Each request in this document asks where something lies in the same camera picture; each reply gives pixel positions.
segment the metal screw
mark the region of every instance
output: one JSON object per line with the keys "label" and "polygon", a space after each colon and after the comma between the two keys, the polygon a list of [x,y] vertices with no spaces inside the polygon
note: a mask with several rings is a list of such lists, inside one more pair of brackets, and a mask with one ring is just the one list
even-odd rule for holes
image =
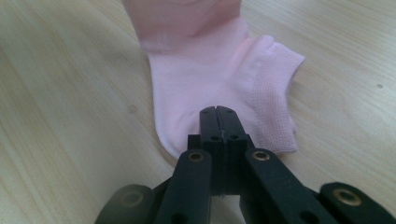
{"label": "metal screw", "polygon": [[255,151],[252,156],[258,161],[268,161],[271,158],[270,155],[261,151]]}
{"label": "metal screw", "polygon": [[202,154],[200,152],[192,152],[189,155],[189,160],[190,161],[194,161],[194,162],[203,161],[204,160],[204,154]]}
{"label": "metal screw", "polygon": [[350,206],[361,205],[361,198],[349,189],[335,189],[332,191],[332,194],[341,203]]}
{"label": "metal screw", "polygon": [[143,202],[145,196],[140,191],[129,191],[120,199],[121,205],[125,207],[136,207]]}

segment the wooden table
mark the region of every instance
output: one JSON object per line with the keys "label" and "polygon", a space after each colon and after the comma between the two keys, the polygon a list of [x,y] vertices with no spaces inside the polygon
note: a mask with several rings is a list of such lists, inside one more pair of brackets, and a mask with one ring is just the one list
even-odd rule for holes
{"label": "wooden table", "polygon": [[[290,87],[309,188],[341,181],[396,216],[396,2],[246,0],[252,35],[306,56]],[[176,160],[154,130],[149,62],[120,0],[0,1],[0,223],[93,223]],[[212,223],[243,223],[236,197]]]}

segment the fabric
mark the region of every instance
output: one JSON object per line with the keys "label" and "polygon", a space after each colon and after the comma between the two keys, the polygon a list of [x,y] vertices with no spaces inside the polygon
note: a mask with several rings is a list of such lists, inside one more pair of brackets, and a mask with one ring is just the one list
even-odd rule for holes
{"label": "fabric", "polygon": [[304,57],[248,36],[240,0],[123,0],[151,68],[157,134],[174,157],[199,133],[199,112],[235,110],[256,147],[297,149],[287,93]]}

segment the light wood surface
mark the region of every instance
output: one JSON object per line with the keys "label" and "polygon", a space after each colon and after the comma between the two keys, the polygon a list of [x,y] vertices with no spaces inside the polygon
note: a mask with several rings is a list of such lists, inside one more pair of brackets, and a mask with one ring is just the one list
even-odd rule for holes
{"label": "light wood surface", "polygon": [[[309,188],[351,184],[396,216],[396,1],[245,0],[252,35],[306,56],[290,87]],[[149,62],[120,0],[0,0],[0,223],[93,223],[117,189],[173,172]],[[235,197],[212,223],[243,223]]]}

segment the sock cuff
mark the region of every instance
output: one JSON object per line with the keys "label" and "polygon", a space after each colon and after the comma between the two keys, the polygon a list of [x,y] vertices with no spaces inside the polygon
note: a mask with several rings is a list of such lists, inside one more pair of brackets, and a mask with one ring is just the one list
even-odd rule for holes
{"label": "sock cuff", "polygon": [[253,88],[252,104],[262,112],[258,114],[262,129],[255,137],[256,144],[275,153],[294,152],[297,143],[287,93],[304,56],[279,43],[274,43],[264,55]]}

